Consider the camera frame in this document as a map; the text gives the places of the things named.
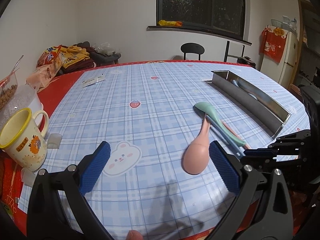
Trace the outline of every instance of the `window sill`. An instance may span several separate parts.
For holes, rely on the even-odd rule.
[[[154,25],[152,25],[152,26],[147,27],[147,31],[178,31],[178,32],[200,33],[200,34],[206,34],[206,35],[211,35],[211,36],[217,36],[217,37],[228,39],[231,41],[236,41],[236,42],[248,45],[248,46],[252,45],[251,42],[244,41],[242,39],[234,38],[234,37],[227,36],[227,35],[216,34],[216,33],[214,33],[214,31],[205,30],[205,29],[199,31],[199,30],[195,30],[192,28],[188,28],[188,27],[158,26],[158,25],[154,26]]]

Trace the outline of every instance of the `plastic bag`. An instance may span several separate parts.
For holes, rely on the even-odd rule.
[[[158,22],[160,26],[175,26],[175,27],[181,27],[182,22],[179,21],[165,21],[165,20],[160,20]]]
[[[107,54],[107,55],[111,56],[113,53],[116,52],[116,50],[111,48],[110,44],[107,42],[102,43],[102,44],[94,44],[93,47],[96,49],[96,51],[98,51],[99,53],[101,53],[103,55]]]
[[[287,16],[282,16],[283,18],[283,22],[288,24],[290,28],[292,28],[293,30],[297,31],[297,19],[293,18],[293,20],[290,20],[289,17]]]
[[[27,78],[27,84],[31,87],[43,88],[55,77],[62,66],[61,54],[53,60],[51,64],[43,65],[36,68],[36,70]]]
[[[47,48],[38,59],[37,67],[51,64],[54,61],[54,59],[59,55],[61,47],[62,45],[58,47]]]

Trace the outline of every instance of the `doorway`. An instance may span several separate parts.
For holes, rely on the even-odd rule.
[[[297,87],[315,84],[320,87],[320,16],[312,4],[298,0],[300,11],[300,35],[297,63],[291,84]]]

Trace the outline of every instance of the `teal spoon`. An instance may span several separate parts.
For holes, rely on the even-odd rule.
[[[233,135],[221,122],[217,110],[208,102],[199,102],[195,104],[195,107],[205,112],[223,131],[224,133],[233,140],[237,146],[242,147],[247,144],[246,141],[239,139]]]

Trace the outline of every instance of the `metal screw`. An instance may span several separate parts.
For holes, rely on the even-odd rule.
[[[68,166],[68,171],[75,171],[77,168],[77,166],[75,166],[74,164],[71,164]]]
[[[38,171],[38,174],[39,174],[40,176],[44,175],[44,174],[45,174],[45,169],[39,170],[39,171]]]
[[[252,167],[250,165],[245,165],[244,170],[250,172],[252,171]]]
[[[281,175],[282,172],[281,172],[281,170],[279,170],[279,169],[275,169],[275,174],[276,174],[276,175]]]

